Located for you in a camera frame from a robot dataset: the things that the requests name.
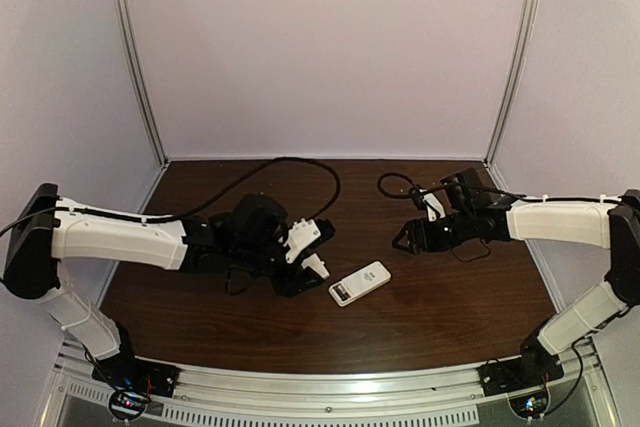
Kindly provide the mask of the white battery cover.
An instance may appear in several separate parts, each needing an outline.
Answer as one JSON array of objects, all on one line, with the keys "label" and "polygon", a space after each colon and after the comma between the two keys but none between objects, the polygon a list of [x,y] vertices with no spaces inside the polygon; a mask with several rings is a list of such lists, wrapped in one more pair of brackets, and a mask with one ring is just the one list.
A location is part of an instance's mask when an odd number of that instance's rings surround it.
[{"label": "white battery cover", "polygon": [[305,269],[311,269],[315,274],[317,274],[321,279],[326,280],[330,277],[330,272],[325,266],[325,262],[317,255],[313,254],[307,257],[303,262],[302,266]]}]

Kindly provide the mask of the white remote control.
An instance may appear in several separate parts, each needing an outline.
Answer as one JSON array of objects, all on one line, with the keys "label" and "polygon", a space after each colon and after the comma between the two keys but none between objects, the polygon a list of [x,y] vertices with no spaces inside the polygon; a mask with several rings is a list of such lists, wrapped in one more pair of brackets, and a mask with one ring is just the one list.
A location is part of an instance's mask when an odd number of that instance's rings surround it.
[{"label": "white remote control", "polygon": [[[332,284],[328,292],[339,307],[346,307],[387,284],[391,279],[390,271],[380,261],[374,261]],[[332,290],[334,285],[342,285],[351,298],[342,301]]]}]

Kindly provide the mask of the purple AAA battery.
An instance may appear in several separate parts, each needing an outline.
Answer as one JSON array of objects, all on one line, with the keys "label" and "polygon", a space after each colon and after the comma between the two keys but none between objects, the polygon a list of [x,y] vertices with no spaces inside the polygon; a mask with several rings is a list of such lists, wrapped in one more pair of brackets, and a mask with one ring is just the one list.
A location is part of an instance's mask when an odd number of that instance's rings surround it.
[{"label": "purple AAA battery", "polygon": [[351,295],[347,292],[338,291],[337,294],[342,301],[346,301],[351,298]]}]

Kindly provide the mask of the gold black AAA battery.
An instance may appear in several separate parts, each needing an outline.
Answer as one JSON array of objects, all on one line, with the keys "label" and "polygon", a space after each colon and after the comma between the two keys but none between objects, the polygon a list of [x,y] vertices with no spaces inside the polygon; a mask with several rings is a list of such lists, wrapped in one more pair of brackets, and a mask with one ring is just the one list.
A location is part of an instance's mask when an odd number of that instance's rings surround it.
[{"label": "gold black AAA battery", "polygon": [[332,287],[332,290],[337,294],[338,291],[343,291],[343,292],[347,292],[344,290],[342,285],[334,285]]}]

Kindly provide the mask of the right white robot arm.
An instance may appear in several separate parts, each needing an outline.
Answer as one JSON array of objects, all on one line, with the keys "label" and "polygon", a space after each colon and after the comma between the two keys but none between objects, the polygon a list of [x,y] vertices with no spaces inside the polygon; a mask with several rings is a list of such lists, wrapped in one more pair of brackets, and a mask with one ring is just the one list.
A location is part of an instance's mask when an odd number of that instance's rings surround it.
[{"label": "right white robot arm", "polygon": [[543,323],[521,346],[531,365],[551,362],[575,342],[639,304],[639,193],[620,196],[534,197],[482,182],[473,168],[439,185],[410,187],[405,198],[423,211],[393,238],[394,249],[417,255],[452,251],[478,240],[547,240],[591,245],[610,254],[602,281]]}]

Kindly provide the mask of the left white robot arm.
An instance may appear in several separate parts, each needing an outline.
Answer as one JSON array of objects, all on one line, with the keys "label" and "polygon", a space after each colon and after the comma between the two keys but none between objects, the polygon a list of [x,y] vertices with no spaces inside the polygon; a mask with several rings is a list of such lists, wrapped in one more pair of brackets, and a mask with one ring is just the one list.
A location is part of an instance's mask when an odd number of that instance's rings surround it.
[{"label": "left white robot arm", "polygon": [[326,219],[288,222],[263,194],[247,194],[227,213],[145,216],[103,210],[59,196],[45,183],[33,194],[9,235],[1,282],[14,296],[42,302],[60,327],[102,363],[134,360],[125,328],[81,296],[62,272],[68,258],[104,259],[186,274],[266,277],[277,295],[295,297],[329,276],[315,248],[335,228]]}]

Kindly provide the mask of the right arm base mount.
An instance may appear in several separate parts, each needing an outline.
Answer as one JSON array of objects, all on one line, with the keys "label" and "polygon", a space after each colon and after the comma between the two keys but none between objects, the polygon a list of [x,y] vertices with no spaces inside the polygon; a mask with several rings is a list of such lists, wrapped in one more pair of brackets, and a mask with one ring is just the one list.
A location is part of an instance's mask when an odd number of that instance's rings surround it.
[{"label": "right arm base mount", "polygon": [[550,410],[548,384],[564,377],[559,355],[550,354],[537,339],[540,324],[520,345],[511,360],[490,359],[477,368],[485,397],[516,396],[507,400],[511,411],[526,421],[541,420]]}]

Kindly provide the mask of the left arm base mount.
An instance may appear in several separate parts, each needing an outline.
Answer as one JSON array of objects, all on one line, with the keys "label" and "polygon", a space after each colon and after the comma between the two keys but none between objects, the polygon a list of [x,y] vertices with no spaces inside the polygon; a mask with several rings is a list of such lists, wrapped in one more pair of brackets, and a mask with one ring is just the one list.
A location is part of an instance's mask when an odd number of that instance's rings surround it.
[{"label": "left arm base mount", "polygon": [[120,323],[116,323],[116,327],[120,351],[108,359],[96,360],[85,350],[85,358],[93,366],[92,378],[112,390],[107,409],[117,421],[129,424],[145,413],[153,396],[172,397],[180,369],[172,364],[137,358],[127,330]]}]

